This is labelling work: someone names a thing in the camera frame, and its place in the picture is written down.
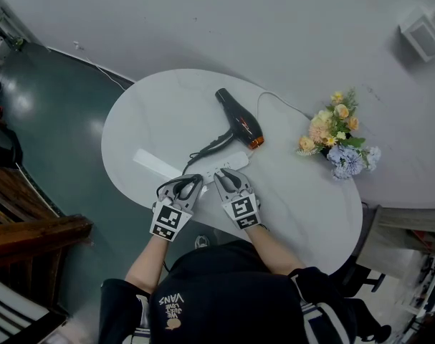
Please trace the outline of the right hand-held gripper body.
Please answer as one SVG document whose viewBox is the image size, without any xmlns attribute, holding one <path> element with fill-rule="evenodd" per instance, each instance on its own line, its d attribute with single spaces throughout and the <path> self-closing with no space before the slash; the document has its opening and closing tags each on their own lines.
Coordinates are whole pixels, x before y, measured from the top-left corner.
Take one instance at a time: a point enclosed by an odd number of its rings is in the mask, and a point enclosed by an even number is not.
<svg viewBox="0 0 435 344">
<path fill-rule="evenodd" d="M 261 224 L 259 200 L 254 192 L 247 189 L 240 193 L 228 193 L 222 201 L 226 215 L 239 230 L 245 230 Z"/>
</svg>

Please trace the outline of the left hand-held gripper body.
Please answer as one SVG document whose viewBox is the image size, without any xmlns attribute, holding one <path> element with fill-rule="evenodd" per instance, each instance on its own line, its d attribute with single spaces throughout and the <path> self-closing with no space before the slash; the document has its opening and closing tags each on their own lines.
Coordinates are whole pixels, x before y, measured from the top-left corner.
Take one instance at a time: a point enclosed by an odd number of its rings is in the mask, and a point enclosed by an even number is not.
<svg viewBox="0 0 435 344">
<path fill-rule="evenodd" d="M 183 196 L 182 189 L 181 194 L 175 199 L 181 205 L 181 210 L 164 205 L 162 203 L 162 199 L 165 197 L 164 195 L 161 195 L 159 199 L 157 198 L 152 208 L 153 218 L 150 233 L 172 242 L 193 216 L 193 208 L 199 195 Z"/>
</svg>

